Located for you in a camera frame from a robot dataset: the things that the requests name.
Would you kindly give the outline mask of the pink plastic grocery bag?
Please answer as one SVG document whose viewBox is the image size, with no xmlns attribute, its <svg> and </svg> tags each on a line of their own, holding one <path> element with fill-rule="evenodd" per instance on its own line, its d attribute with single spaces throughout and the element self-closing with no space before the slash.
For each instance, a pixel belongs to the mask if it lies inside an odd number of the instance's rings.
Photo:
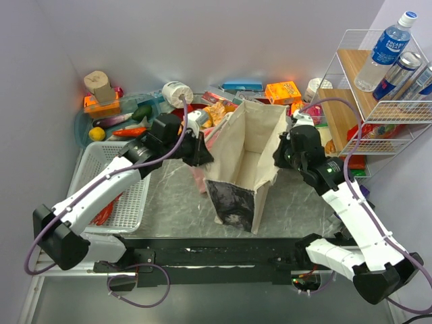
<svg viewBox="0 0 432 324">
<path fill-rule="evenodd" d="M 219 130 L 216 131 L 216 133 L 214 133 L 214 135 L 210 136 L 211 132 L 215 129 L 215 126 L 211 127 L 211 128 L 206 128 L 203 130 L 203 133 L 205 135 L 205 144 L 206 144 L 206 148 L 208 150 L 211 150 L 214 141 L 217 139 L 218 135 L 219 135 Z M 191 167 L 190 171 L 192 173 L 192 176 L 194 178 L 196 187 L 198 188 L 198 191 L 200 194 L 204 194 L 206 192 L 206 187 L 205 187 L 205 181 L 204 181 L 204 172 L 201 168 L 199 167 Z"/>
</svg>

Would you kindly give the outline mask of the beige canvas tote bag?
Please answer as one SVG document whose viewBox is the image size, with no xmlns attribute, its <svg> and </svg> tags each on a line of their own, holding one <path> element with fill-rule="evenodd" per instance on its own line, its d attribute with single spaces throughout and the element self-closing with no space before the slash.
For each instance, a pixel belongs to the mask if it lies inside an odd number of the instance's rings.
<svg viewBox="0 0 432 324">
<path fill-rule="evenodd" d="M 278 167 L 273 154 L 289 126 L 286 107 L 244 101 L 211 136 L 214 161 L 203 167 L 215 222 L 256 234 Z"/>
</svg>

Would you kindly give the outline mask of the Red Bull can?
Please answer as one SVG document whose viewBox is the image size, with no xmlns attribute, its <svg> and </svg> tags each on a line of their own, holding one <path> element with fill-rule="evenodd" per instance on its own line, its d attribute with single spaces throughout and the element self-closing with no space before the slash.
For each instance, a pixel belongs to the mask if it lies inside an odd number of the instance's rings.
<svg viewBox="0 0 432 324">
<path fill-rule="evenodd" d="M 373 91 L 373 98 L 376 101 L 393 99 L 421 64 L 418 53 L 403 52 Z"/>
</svg>

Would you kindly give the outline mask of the Pocari Sweat water bottle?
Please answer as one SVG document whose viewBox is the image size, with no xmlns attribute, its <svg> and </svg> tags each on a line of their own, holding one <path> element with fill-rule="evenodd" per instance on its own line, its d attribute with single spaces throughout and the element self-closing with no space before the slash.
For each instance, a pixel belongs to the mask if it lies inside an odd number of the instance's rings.
<svg viewBox="0 0 432 324">
<path fill-rule="evenodd" d="M 362 69 L 355 77 L 354 84 L 359 90 L 374 91 L 410 42 L 411 28 L 417 18 L 417 14 L 413 11 L 406 11 L 394 25 L 383 31 Z"/>
</svg>

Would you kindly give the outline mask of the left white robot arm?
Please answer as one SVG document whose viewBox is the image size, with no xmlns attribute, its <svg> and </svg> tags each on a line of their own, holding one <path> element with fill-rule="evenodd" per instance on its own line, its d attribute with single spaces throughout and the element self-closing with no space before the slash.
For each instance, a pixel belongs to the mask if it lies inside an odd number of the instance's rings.
<svg viewBox="0 0 432 324">
<path fill-rule="evenodd" d="M 164 113 L 150 129 L 126 143 L 108 166 L 89 183 L 54 207 L 41 205 L 32 214 L 34 244 L 64 271 L 82 261 L 116 263 L 128 249 L 117 236 L 85 233 L 86 227 L 109 203 L 145 179 L 166 159 L 190 166 L 213 161 L 200 127 L 209 119 L 196 110 L 184 119 Z"/>
</svg>

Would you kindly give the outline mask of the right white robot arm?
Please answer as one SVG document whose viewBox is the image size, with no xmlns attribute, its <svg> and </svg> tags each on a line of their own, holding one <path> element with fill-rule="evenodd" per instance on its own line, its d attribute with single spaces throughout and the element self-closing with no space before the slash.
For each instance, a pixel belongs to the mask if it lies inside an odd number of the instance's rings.
<svg viewBox="0 0 432 324">
<path fill-rule="evenodd" d="M 334 210 L 357 245 L 347 250 L 309 234 L 296 243 L 299 265 L 322 265 L 343 275 L 370 304 L 380 303 L 418 273 L 424 264 L 421 256 L 407 252 L 383 227 L 356 180 L 344 170 L 344 162 L 325 155 L 314 126 L 295 126 L 281 133 L 273 158 L 275 166 L 299 172 Z"/>
</svg>

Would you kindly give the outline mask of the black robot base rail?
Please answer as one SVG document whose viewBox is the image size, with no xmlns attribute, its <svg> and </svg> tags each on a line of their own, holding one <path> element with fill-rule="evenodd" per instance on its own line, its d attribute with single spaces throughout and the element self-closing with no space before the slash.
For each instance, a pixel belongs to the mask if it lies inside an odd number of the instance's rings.
<svg viewBox="0 0 432 324">
<path fill-rule="evenodd" d="M 292 275 L 326 271 L 314 266 L 295 238 L 125 239 L 126 255 L 99 261 L 95 273 L 135 275 L 139 288 L 160 284 L 289 285 Z"/>
</svg>

